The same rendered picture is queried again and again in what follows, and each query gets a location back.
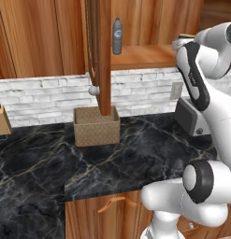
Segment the narrow wooden upper cabinet door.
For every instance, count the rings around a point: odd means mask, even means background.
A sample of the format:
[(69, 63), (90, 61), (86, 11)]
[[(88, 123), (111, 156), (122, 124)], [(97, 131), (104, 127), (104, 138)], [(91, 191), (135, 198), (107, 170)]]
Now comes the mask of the narrow wooden upper cabinet door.
[(84, 75), (80, 0), (55, 0), (64, 74)]

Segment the open wooden cabinet door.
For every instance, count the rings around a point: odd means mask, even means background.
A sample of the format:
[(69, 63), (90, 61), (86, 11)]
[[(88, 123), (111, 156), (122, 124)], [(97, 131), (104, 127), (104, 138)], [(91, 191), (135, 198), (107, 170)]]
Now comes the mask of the open wooden cabinet door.
[(89, 74), (92, 86), (100, 88), (95, 97), (106, 116), (111, 110), (111, 0), (85, 0), (85, 15)]

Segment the wooden base cabinet door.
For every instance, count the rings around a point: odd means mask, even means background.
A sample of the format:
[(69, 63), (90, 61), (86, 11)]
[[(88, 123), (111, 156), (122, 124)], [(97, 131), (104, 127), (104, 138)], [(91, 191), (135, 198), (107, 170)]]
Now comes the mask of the wooden base cabinet door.
[[(189, 223), (194, 224), (194, 228), (189, 228)], [(178, 229), (184, 235), (185, 239), (219, 239), (231, 236), (231, 216), (228, 217), (225, 224), (218, 228), (211, 228), (199, 225), (187, 218), (180, 217)]]

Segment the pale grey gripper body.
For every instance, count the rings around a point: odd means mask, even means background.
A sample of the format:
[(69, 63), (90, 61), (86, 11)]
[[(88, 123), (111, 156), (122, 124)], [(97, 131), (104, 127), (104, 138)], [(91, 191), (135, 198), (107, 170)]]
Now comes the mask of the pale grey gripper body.
[(188, 48), (191, 42), (195, 43), (194, 35), (179, 34), (179, 36), (172, 42), (171, 48), (179, 50), (180, 48)]

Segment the clear plastic water bottle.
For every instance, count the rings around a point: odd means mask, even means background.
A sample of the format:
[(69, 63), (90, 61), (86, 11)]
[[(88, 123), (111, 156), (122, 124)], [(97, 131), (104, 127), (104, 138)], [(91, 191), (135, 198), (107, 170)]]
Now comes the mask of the clear plastic water bottle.
[(122, 53), (123, 45), (123, 25), (119, 17), (113, 23), (112, 50), (114, 55)]

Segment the tan woven basket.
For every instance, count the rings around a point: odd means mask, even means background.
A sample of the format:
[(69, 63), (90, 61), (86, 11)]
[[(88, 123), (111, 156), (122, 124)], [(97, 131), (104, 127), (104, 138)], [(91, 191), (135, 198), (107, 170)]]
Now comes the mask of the tan woven basket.
[(121, 120), (116, 107), (107, 116), (100, 114), (98, 106), (74, 109), (75, 145), (79, 148), (118, 144)]

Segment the grey toaster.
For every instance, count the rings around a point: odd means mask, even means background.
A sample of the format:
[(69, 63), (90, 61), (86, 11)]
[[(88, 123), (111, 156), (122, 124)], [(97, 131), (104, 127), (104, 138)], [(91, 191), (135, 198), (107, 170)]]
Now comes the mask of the grey toaster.
[(174, 119), (190, 136), (210, 134), (208, 124), (201, 113), (194, 107), (189, 97), (179, 98), (174, 113)]

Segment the wooden knife block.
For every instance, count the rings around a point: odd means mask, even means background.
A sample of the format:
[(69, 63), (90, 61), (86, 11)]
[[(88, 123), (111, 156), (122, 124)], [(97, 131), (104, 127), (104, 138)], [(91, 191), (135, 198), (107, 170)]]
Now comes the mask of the wooden knife block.
[(4, 134), (12, 134), (12, 128), (5, 107), (0, 104), (0, 135)]

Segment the wooden drawer front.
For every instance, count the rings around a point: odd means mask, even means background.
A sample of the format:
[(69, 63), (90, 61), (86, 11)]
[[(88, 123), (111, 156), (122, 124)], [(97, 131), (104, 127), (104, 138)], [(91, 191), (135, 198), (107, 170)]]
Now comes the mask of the wooden drawer front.
[[(113, 203), (99, 214), (109, 199), (124, 196), (137, 203)], [(93, 197), (65, 203), (65, 239), (139, 239), (152, 221), (152, 211), (140, 199), (140, 191)]]

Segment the beige wall outlet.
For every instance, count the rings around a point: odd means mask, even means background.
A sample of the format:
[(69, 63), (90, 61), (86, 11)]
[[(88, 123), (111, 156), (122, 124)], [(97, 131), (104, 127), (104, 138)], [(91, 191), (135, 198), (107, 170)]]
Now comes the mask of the beige wall outlet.
[(171, 93), (170, 93), (170, 99), (176, 100), (179, 99), (182, 92), (183, 83), (182, 82), (173, 82)]

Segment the white round door knob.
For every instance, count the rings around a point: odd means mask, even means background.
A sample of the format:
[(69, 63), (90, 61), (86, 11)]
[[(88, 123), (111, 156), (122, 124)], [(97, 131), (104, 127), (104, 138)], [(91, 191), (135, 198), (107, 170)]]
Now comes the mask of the white round door knob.
[(91, 86), (88, 90), (88, 93), (90, 93), (92, 96), (96, 96), (100, 94), (100, 88), (98, 86)]

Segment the open wooden wall cabinet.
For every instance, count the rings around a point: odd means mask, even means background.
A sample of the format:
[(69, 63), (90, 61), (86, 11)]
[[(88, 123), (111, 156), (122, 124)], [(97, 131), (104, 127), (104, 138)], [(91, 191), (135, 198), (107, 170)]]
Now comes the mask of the open wooden wall cabinet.
[(231, 0), (111, 0), (111, 17), (123, 24), (123, 49), (111, 57), (113, 70), (171, 67), (172, 41), (231, 21)]

